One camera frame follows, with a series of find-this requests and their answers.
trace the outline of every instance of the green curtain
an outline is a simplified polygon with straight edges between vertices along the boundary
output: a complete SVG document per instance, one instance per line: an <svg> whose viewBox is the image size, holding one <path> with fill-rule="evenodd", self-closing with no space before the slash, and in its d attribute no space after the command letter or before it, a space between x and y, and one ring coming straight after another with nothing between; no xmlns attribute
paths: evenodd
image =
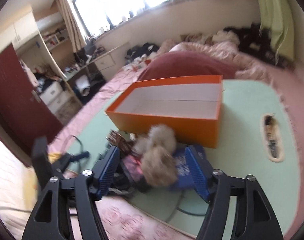
<svg viewBox="0 0 304 240"><path fill-rule="evenodd" d="M272 31L271 47L294 61L294 23L287 0L259 0L261 28Z"/></svg>

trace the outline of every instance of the red pillow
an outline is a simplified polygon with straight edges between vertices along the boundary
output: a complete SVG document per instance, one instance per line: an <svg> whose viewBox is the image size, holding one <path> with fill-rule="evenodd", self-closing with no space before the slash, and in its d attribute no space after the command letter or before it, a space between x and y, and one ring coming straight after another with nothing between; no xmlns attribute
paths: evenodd
<svg viewBox="0 0 304 240"><path fill-rule="evenodd" d="M237 70L235 64L203 53L174 51L153 60L140 74L138 81L198 75L222 75L224 79L233 79Z"/></svg>

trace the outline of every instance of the white cloth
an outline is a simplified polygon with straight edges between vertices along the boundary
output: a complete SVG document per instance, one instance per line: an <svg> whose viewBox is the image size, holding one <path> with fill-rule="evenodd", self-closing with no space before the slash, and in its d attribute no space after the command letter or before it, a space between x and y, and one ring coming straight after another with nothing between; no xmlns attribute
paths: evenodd
<svg viewBox="0 0 304 240"><path fill-rule="evenodd" d="M239 37L233 31L218 31L217 34L213 35L212 41L214 42L214 44L222 41L231 41L237 46L240 45Z"/></svg>
<svg viewBox="0 0 304 240"><path fill-rule="evenodd" d="M90 93L90 83L86 75L78 78L75 84L82 96L86 97Z"/></svg>

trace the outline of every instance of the curtain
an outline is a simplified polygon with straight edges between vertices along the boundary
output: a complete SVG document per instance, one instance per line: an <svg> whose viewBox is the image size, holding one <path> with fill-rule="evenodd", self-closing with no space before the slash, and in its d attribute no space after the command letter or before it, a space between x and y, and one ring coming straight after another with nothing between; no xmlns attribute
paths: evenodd
<svg viewBox="0 0 304 240"><path fill-rule="evenodd" d="M56 0L59 11L64 19L70 40L72 42L73 52L78 52L86 46L87 37L81 21L76 14L72 0Z"/></svg>
<svg viewBox="0 0 304 240"><path fill-rule="evenodd" d="M294 61L294 22L287 0L259 0L261 28L272 32L271 47Z"/></svg>

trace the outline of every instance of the fur pompom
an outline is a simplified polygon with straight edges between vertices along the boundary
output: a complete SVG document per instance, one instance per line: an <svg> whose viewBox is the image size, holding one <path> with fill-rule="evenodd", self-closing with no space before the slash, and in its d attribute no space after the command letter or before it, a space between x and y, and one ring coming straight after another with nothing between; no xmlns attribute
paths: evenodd
<svg viewBox="0 0 304 240"><path fill-rule="evenodd" d="M165 148L170 154L176 149L176 140L172 128L165 124L159 124L150 128L148 142L148 150L160 145Z"/></svg>
<svg viewBox="0 0 304 240"><path fill-rule="evenodd" d="M143 155L141 169L145 180L153 187L167 187L178 179L175 159L160 145L153 147Z"/></svg>
<svg viewBox="0 0 304 240"><path fill-rule="evenodd" d="M143 135L139 135L138 138L134 141L132 149L137 155L143 155L148 150L149 139Z"/></svg>

